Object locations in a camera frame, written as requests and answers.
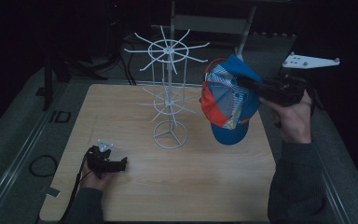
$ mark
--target person's right hand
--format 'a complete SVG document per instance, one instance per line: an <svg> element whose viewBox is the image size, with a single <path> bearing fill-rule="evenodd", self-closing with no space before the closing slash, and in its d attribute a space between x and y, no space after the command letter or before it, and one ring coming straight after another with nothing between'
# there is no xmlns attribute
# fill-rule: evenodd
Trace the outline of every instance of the person's right hand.
<svg viewBox="0 0 358 224"><path fill-rule="evenodd" d="M92 172L87 164L87 161L84 163L82 170L82 180L80 182L81 188L91 188L98 189L104 192L110 185L113 179L113 173L106 173L102 175L102 178L99 179L97 175Z"/></svg>
<svg viewBox="0 0 358 224"><path fill-rule="evenodd" d="M261 103L271 108L272 119L280 123L283 141L287 143L307 144L311 142L310 137L310 106L311 99L307 92L300 103L291 106L281 106L264 98L260 98Z"/></svg>

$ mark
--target wooden tabletop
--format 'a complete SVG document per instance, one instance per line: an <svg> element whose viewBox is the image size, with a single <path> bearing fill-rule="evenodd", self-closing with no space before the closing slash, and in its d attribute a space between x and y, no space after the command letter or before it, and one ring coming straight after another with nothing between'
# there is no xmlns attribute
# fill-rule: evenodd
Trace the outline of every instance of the wooden tabletop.
<svg viewBox="0 0 358 224"><path fill-rule="evenodd" d="M114 144L112 160L129 159L127 170L116 174L103 196L105 220L268 220L275 162L258 112L244 140L223 146L200 110L200 88L185 88L186 109L175 119L186 127L188 137L181 147L165 149L154 141L153 130L168 116L158 116L152 105L140 105L153 104L154 91L151 86L89 88L51 184L61 195L46 198L40 218L62 217L82 158L101 139Z"/></svg>

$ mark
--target colorful baseball cap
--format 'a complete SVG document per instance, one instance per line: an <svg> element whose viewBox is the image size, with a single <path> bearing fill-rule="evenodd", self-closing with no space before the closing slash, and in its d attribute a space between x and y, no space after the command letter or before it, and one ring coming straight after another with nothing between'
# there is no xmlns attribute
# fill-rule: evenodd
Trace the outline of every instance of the colorful baseball cap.
<svg viewBox="0 0 358 224"><path fill-rule="evenodd" d="M214 138L223 145L237 144L245 137L249 120L260 106L258 94L239 86L237 77L263 82L246 63L232 54L210 72L206 71L202 83L202 111L211 122Z"/></svg>

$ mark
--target cap brim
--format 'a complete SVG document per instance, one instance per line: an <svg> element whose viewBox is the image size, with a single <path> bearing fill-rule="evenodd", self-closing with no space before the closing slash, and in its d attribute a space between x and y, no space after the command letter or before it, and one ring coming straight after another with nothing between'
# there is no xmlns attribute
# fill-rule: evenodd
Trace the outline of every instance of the cap brim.
<svg viewBox="0 0 358 224"><path fill-rule="evenodd" d="M235 54L231 54L227 60L220 64L234 77L248 77L256 82L263 82L259 76L246 62L240 60Z"/></svg>
<svg viewBox="0 0 358 224"><path fill-rule="evenodd" d="M223 145L235 145L239 143L248 133L249 123L237 125L233 130L220 128L211 123L214 138Z"/></svg>

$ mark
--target black controller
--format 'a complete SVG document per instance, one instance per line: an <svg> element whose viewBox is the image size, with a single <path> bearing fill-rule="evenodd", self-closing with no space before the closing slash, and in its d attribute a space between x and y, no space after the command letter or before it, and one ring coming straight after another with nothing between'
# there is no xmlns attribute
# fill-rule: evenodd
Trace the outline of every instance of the black controller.
<svg viewBox="0 0 358 224"><path fill-rule="evenodd" d="M89 169L94 172L98 178L102 178L104 173L117 173L126 170L127 157L121 161L110 161L111 150L101 151L98 147L93 146L87 152L87 164Z"/></svg>
<svg viewBox="0 0 358 224"><path fill-rule="evenodd" d="M248 77L237 77L237 82L239 86L253 90L264 99L282 106L298 104L307 87L305 79L288 74L263 79L263 83Z"/></svg>

